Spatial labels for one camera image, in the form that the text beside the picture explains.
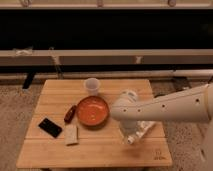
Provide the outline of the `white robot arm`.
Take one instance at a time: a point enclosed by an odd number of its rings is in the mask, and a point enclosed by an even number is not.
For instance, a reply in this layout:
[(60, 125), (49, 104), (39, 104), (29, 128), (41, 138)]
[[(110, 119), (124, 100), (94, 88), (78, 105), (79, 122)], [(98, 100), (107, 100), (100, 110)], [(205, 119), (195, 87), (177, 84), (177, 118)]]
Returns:
[(126, 128), (136, 121), (208, 122), (198, 170), (213, 171), (213, 83), (146, 101), (125, 90), (110, 107), (110, 115)]

